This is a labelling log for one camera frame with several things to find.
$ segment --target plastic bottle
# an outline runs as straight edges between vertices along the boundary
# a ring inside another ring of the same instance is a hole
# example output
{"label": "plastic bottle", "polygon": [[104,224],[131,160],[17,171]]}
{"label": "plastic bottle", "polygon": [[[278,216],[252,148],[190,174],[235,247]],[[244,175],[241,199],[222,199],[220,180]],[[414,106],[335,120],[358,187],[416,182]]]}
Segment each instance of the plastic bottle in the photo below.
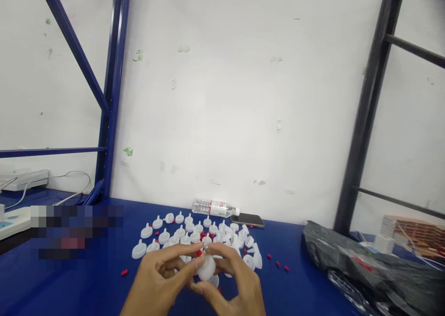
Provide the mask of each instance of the plastic bottle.
{"label": "plastic bottle", "polygon": [[232,215],[239,215],[240,209],[229,206],[222,201],[195,199],[191,211],[197,214],[214,215],[228,218]]}

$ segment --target electrical cord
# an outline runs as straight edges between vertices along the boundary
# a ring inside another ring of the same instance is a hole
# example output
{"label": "electrical cord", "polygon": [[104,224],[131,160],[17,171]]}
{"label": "electrical cord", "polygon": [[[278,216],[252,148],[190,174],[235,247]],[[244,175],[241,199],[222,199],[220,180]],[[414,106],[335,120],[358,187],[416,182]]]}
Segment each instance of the electrical cord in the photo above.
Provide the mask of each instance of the electrical cord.
{"label": "electrical cord", "polygon": [[83,171],[76,171],[76,170],[75,170],[75,171],[69,171],[69,172],[67,172],[67,173],[65,173],[65,174],[63,174],[63,175],[60,175],[60,176],[51,176],[51,177],[45,177],[45,178],[31,179],[31,180],[30,180],[29,182],[27,182],[27,184],[25,185],[25,189],[23,190],[23,195],[22,195],[22,197],[20,198],[20,200],[19,200],[17,203],[11,205],[11,206],[5,207],[5,210],[6,210],[6,209],[9,209],[9,208],[12,208],[12,207],[15,207],[15,206],[17,206],[20,202],[23,201],[23,199],[25,198],[25,195],[26,195],[26,190],[28,189],[28,185],[29,185],[30,183],[32,183],[32,182],[34,182],[34,181],[42,181],[42,180],[46,180],[46,179],[66,177],[67,175],[69,175],[70,173],[73,173],[73,172],[78,172],[78,173],[82,173],[82,174],[86,175],[86,176],[88,177],[88,184],[87,184],[87,186],[85,186],[85,188],[84,188],[82,191],[80,191],[80,192],[78,192],[78,193],[76,193],[76,194],[73,194],[73,195],[69,196],[68,198],[63,199],[62,201],[56,202],[55,204],[53,204],[53,206],[59,206],[59,205],[63,204],[65,201],[67,201],[67,200],[69,200],[69,199],[71,199],[71,198],[74,198],[75,196],[78,196],[79,194],[83,193],[83,192],[87,189],[87,187],[91,184],[91,178],[90,178],[90,176],[88,175],[88,173],[83,172]]}

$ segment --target power strip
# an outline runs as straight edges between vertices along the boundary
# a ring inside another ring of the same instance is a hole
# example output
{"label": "power strip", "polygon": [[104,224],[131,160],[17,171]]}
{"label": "power strip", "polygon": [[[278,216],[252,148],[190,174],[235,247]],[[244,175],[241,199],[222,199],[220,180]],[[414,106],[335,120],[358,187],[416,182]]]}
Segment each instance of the power strip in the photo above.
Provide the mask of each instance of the power strip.
{"label": "power strip", "polygon": [[[0,172],[0,185],[4,182],[7,182],[10,179],[17,178],[13,182],[8,185],[2,187],[2,189],[7,191],[23,191],[26,184],[34,179],[43,179],[50,176],[50,172],[48,169],[34,171],[34,172],[20,172],[20,171],[11,171],[11,172]],[[40,181],[30,182],[28,185],[28,189],[35,186],[45,185],[48,183],[48,179],[43,179]]]}

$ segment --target green paint mark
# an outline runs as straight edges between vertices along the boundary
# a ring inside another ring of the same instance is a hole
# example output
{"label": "green paint mark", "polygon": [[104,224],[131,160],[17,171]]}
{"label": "green paint mark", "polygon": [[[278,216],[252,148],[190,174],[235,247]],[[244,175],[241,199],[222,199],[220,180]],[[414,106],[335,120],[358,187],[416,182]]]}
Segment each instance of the green paint mark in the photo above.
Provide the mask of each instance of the green paint mark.
{"label": "green paint mark", "polygon": [[124,153],[126,153],[128,157],[131,157],[131,156],[133,156],[133,149],[125,148]]}
{"label": "green paint mark", "polygon": [[142,61],[142,59],[144,58],[144,51],[143,50],[141,50],[141,49],[139,49],[137,52],[136,52],[136,55],[138,55],[138,59],[133,59],[133,61],[134,62],[139,62],[139,61]]}

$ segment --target blue metal frame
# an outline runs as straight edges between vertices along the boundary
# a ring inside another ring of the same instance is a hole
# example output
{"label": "blue metal frame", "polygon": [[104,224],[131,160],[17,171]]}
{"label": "blue metal frame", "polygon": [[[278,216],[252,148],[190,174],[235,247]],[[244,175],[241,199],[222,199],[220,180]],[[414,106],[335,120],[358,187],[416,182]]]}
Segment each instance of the blue metal frame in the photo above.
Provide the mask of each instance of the blue metal frame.
{"label": "blue metal frame", "polygon": [[102,109],[99,146],[97,148],[0,150],[0,158],[97,152],[95,186],[84,202],[85,206],[89,206],[97,203],[101,195],[102,199],[106,199],[110,194],[130,0],[113,0],[104,93],[94,76],[62,3],[60,0],[46,0],[46,2]]}

